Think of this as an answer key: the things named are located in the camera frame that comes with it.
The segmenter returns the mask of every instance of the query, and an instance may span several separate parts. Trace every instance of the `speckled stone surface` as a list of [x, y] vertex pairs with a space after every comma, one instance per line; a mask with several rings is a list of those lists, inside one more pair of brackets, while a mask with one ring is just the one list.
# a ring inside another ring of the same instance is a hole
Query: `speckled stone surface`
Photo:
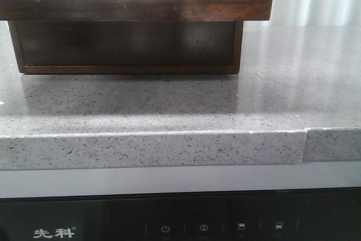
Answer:
[[34, 76], [0, 22], [0, 169], [359, 160], [359, 141], [311, 133], [360, 131], [360, 44], [358, 27], [248, 28], [239, 75]]

